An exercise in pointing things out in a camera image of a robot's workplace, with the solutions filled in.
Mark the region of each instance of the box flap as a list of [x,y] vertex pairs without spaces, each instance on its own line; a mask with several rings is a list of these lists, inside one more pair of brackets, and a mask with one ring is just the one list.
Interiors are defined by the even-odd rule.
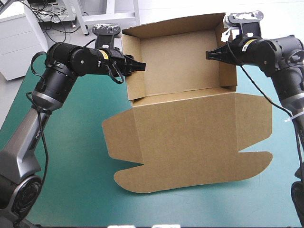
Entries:
[[272,106],[262,96],[236,94],[237,148],[242,150],[272,132]]
[[[127,35],[122,36],[124,53],[134,57],[136,61],[142,62],[140,39]],[[145,97],[145,85],[143,71],[136,71],[130,77],[126,77],[127,92],[129,100]]]
[[[248,114],[253,111],[252,104],[264,111]],[[114,179],[124,189],[144,193],[253,177],[269,165],[272,154],[238,151],[269,136],[269,121],[264,122],[266,131],[258,124],[247,123],[260,120],[257,116],[263,113],[268,119],[269,106],[258,96],[228,93],[134,107],[135,137],[140,146],[137,140],[122,142],[132,150],[133,143],[140,148],[144,165],[118,171]],[[239,120],[251,128],[252,134],[237,125]],[[105,129],[107,143],[111,140],[109,130]],[[130,148],[115,147],[117,151],[110,154]]]
[[200,90],[193,90],[187,91],[182,93],[174,93],[174,94],[162,94],[162,95],[155,95],[155,96],[148,96],[141,99],[137,99],[133,101],[132,106],[138,107],[143,105],[154,105],[160,104],[165,102],[174,102],[174,101],[181,101],[181,100],[188,100],[193,98],[199,97],[207,97],[213,95],[220,95],[220,94],[229,94],[234,93],[234,89],[229,88],[210,88],[210,89],[200,89]]
[[105,120],[102,127],[111,158],[143,163],[133,109]]
[[211,30],[223,21],[224,16],[225,13],[215,13],[164,20],[127,28],[123,30],[123,33],[146,39],[200,30]]

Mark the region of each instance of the white floor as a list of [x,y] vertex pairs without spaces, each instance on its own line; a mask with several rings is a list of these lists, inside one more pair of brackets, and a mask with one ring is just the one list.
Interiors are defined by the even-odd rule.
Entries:
[[[81,0],[83,9],[88,14],[100,14],[104,12],[105,1],[102,0]],[[139,0],[141,24],[172,19],[177,17],[184,17],[190,15],[207,14],[215,12],[245,12],[253,10],[261,10],[264,13],[264,19],[261,22],[262,34],[264,38],[277,38],[290,34],[296,35],[297,38],[304,40],[303,27],[303,12],[304,0],[214,0],[212,4],[210,1],[203,0]],[[128,12],[133,10],[132,0],[116,0],[115,12]],[[120,24],[122,28],[134,26],[135,23]],[[70,28],[70,24],[66,23],[66,29]],[[50,36],[57,42],[62,42],[64,34],[57,31],[50,31]],[[94,34],[85,36],[79,29],[73,34],[67,34],[66,42],[76,45],[84,45],[88,41],[95,38]],[[51,46],[54,42],[47,37],[48,45]],[[16,93],[22,82],[21,79],[14,81],[5,81],[0,76],[0,128],[5,120],[8,110],[16,96]]]

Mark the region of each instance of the black cable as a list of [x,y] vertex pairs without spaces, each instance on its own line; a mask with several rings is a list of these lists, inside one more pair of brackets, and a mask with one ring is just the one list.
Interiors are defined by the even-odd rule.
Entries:
[[46,139],[44,136],[44,132],[43,132],[43,127],[42,127],[42,121],[41,121],[41,115],[40,112],[37,111],[38,114],[38,121],[39,121],[39,127],[40,127],[40,131],[41,131],[41,138],[42,138],[42,142],[43,142],[43,147],[44,147],[44,151],[46,154],[46,163],[45,163],[45,167],[44,167],[44,173],[43,173],[43,178],[42,178],[42,183],[41,183],[41,189],[44,185],[44,182],[46,180],[46,176],[47,176],[47,172],[48,172],[48,148],[47,148],[47,143],[46,143]]
[[[42,18],[40,17],[40,15],[42,15],[42,12],[47,12],[47,13],[53,14],[53,16],[51,16],[51,19],[50,19],[51,22],[52,22],[52,18],[53,18],[53,17],[57,17],[57,18],[59,19],[60,23],[62,24],[63,29],[64,29],[64,33],[65,33],[65,38],[64,38],[64,40],[63,40],[62,42],[64,43],[64,42],[66,41],[66,39],[67,39],[66,28],[65,28],[65,26],[64,26],[64,24],[63,24],[63,21],[60,19],[59,14],[55,14],[55,13],[52,12],[52,11],[48,11],[48,10],[44,10],[44,9],[34,9],[34,8],[30,7],[29,5],[25,4],[24,2],[22,2],[21,0],[17,0],[17,1],[21,2],[23,5],[25,5],[27,8],[29,8],[29,10],[32,11],[32,13],[35,15],[36,19],[37,19],[39,22],[44,22],[44,21],[42,20]],[[57,41],[53,40],[52,37],[47,33],[47,29],[44,30],[44,33],[50,38],[50,40],[52,40],[54,43],[57,43]]]
[[94,42],[96,39],[92,39],[90,42],[88,42],[84,47],[87,47],[90,43]]
[[78,26],[78,28],[76,28],[74,31],[67,31],[67,32],[58,30],[58,29],[56,29],[56,28],[52,28],[52,29],[55,30],[55,31],[58,31],[58,32],[71,34],[71,33],[77,32],[77,31],[80,29],[80,26]]
[[[237,57],[234,55],[233,51],[231,50],[231,47],[229,45],[229,42],[226,42],[227,47],[231,53],[231,55],[233,56],[233,58],[235,59],[236,63],[239,63]],[[272,102],[270,100],[270,98],[258,87],[258,85],[254,82],[254,80],[252,79],[252,77],[248,74],[248,72],[243,68],[242,65],[240,65],[241,69],[243,70],[243,72],[245,73],[245,75],[249,78],[249,80],[252,82],[252,84],[257,88],[257,90],[264,96],[264,98],[266,98],[266,100],[271,103],[273,106],[277,107],[278,109],[286,112],[288,114],[288,116],[291,118],[293,117],[293,115],[290,113],[290,111],[288,111],[287,109],[277,105],[276,103]],[[297,131],[297,127],[294,121],[293,125],[294,125],[294,132],[295,132],[295,139],[296,139],[296,146],[297,146],[297,150],[298,150],[298,156],[299,156],[299,160],[300,160],[300,170],[301,170],[301,181],[302,181],[302,185],[303,185],[303,189],[304,189],[304,166],[303,166],[303,159],[302,159],[302,152],[301,152],[301,146],[300,146],[300,141],[299,141],[299,135],[298,135],[298,131]]]
[[41,183],[41,189],[44,185],[44,182],[46,180],[46,176],[47,176],[47,172],[48,172],[48,162],[49,162],[49,156],[48,156],[48,148],[47,148],[47,143],[46,143],[46,139],[44,136],[44,132],[43,132],[43,127],[42,127],[42,121],[41,121],[41,115],[40,115],[40,111],[38,109],[38,106],[34,103],[34,101],[29,97],[29,95],[32,94],[32,92],[27,92],[25,94],[25,96],[27,97],[27,99],[37,108],[37,115],[38,115],[38,122],[39,122],[39,128],[40,128],[40,133],[41,133],[41,138],[42,138],[42,142],[43,142],[43,147],[44,147],[44,152],[46,155],[46,163],[45,163],[45,167],[44,167],[44,173],[43,173],[43,177],[42,177],[42,183]]

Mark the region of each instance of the silver arm segment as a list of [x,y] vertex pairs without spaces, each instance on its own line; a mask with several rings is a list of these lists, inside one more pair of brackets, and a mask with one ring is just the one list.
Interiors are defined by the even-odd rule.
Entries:
[[[43,128],[49,115],[40,113]],[[26,177],[41,170],[34,155],[40,138],[38,114],[31,108],[10,141],[0,152],[0,175],[20,184]]]

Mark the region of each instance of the white cable tie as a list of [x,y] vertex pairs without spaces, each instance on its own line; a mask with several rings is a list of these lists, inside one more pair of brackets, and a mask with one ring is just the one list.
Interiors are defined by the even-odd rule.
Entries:
[[285,123],[286,123],[286,122],[290,122],[290,121],[292,121],[293,119],[295,119],[295,118],[297,118],[297,117],[299,117],[299,116],[301,116],[301,115],[303,115],[303,114],[304,114],[304,111],[302,111],[302,112],[300,112],[300,113],[298,113],[298,114],[296,114],[296,115],[294,115],[294,116],[292,116],[292,117],[290,117],[290,118],[284,120],[284,122],[285,122]]
[[221,38],[222,42],[228,41],[228,39],[231,35],[231,29],[232,29],[232,27],[229,27],[225,32],[222,33],[222,38]]

